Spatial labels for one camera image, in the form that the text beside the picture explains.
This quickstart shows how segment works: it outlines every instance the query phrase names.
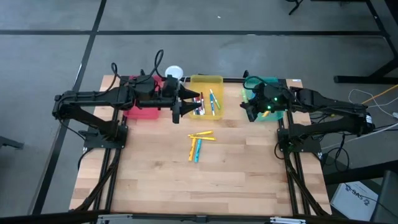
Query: wooden tabletop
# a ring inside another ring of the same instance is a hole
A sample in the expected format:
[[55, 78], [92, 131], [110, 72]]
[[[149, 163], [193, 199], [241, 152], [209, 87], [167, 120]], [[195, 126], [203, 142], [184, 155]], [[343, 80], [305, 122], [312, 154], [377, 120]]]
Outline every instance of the wooden tabletop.
[[[102, 91], [111, 80], [112, 76], [104, 76]], [[287, 80], [287, 84], [302, 86], [300, 80]], [[173, 124], [170, 110], [162, 110], [157, 120], [128, 120], [111, 211], [291, 215], [285, 165], [274, 155], [278, 123], [250, 123], [239, 107], [241, 89], [240, 83], [224, 83], [225, 112], [219, 121], [186, 115], [180, 124]], [[111, 120], [112, 113], [110, 107], [96, 107], [94, 115]], [[310, 124], [308, 114], [294, 113], [293, 117], [295, 123]], [[188, 162], [191, 139], [187, 135], [207, 130], [214, 131], [217, 141], [203, 141], [199, 163]], [[103, 155], [104, 149], [94, 149], [82, 160], [70, 208], [79, 206], [98, 182]], [[331, 213], [318, 159], [311, 153], [300, 155], [306, 186]], [[299, 192], [296, 186], [302, 212]]]

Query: red plastic bin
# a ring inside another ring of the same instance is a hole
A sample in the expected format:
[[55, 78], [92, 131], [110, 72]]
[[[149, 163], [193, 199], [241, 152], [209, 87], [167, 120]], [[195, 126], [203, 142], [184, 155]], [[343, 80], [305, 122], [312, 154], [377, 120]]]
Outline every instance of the red plastic bin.
[[[162, 79], [154, 75], [152, 76], [155, 81], [159, 84], [159, 86], [162, 88], [163, 87], [163, 81]], [[124, 111], [123, 115], [126, 116], [128, 119], [157, 119], [159, 118], [160, 111], [157, 108], [143, 108], [139, 109], [136, 106], [133, 106], [130, 110]]]

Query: yellow plastic bin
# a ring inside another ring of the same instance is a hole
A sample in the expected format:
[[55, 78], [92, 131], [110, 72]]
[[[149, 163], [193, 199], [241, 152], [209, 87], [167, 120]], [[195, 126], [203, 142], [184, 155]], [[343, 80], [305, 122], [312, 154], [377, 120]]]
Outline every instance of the yellow plastic bin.
[[[224, 85], [223, 77], [219, 75], [192, 75], [191, 82], [188, 87], [190, 90], [197, 93], [203, 93], [203, 99], [205, 101], [205, 114], [196, 115], [192, 111], [189, 112], [189, 116], [193, 119], [221, 119], [224, 115]], [[214, 96], [216, 97], [220, 109], [218, 109], [217, 104], [214, 102], [215, 115], [211, 111], [210, 104], [210, 89], [213, 90]]]

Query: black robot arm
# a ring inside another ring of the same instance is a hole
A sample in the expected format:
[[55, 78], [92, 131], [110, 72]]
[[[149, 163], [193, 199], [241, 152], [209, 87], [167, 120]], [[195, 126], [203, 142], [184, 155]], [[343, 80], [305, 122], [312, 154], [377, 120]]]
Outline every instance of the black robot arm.
[[366, 112], [367, 106], [333, 100], [322, 96], [319, 92], [306, 88], [291, 87], [290, 89], [278, 84], [264, 82], [252, 89], [254, 98], [247, 103], [242, 102], [241, 107], [246, 110], [250, 122], [257, 118], [258, 113], [270, 111], [292, 112], [300, 111], [311, 113], [321, 111], [328, 114], [342, 116], [337, 121], [304, 126], [293, 124], [289, 127], [289, 138], [302, 138], [315, 134], [328, 134], [347, 131], [352, 134], [362, 135], [373, 131], [374, 124], [370, 114]]
[[123, 146], [126, 141], [126, 127], [118, 125], [117, 121], [104, 121], [81, 107], [111, 106], [117, 110], [129, 110], [135, 105], [138, 108], [159, 110], [170, 108], [173, 123], [178, 124], [180, 116], [201, 106], [200, 103], [184, 101], [198, 97], [199, 93], [185, 89], [171, 75], [165, 78], [161, 89], [156, 91], [156, 86], [150, 75], [141, 75], [108, 91], [67, 91], [55, 96], [52, 114], [59, 120], [74, 119], [87, 124], [89, 130], [80, 131], [86, 137], [85, 147]]

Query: green plastic bin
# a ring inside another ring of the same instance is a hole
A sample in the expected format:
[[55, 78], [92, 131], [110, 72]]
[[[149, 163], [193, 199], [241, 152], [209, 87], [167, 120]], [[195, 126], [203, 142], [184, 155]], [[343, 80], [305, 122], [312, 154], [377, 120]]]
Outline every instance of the green plastic bin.
[[[255, 87], [257, 84], [260, 83], [260, 80], [258, 80], [257, 78], [250, 78], [247, 77], [244, 81], [245, 81], [245, 86], [248, 88], [253, 88]], [[272, 77], [259, 77], [262, 80], [264, 80], [265, 82], [268, 83], [278, 83], [278, 79], [277, 78], [272, 78]], [[254, 98], [254, 93], [251, 90], [244, 90], [246, 92], [246, 96], [248, 97], [248, 99], [252, 99]], [[277, 121], [281, 118], [284, 117], [284, 111], [275, 111], [274, 113], [270, 113], [268, 116], [266, 117], [262, 117], [264, 113], [259, 113], [257, 115], [257, 119], [255, 121]]]

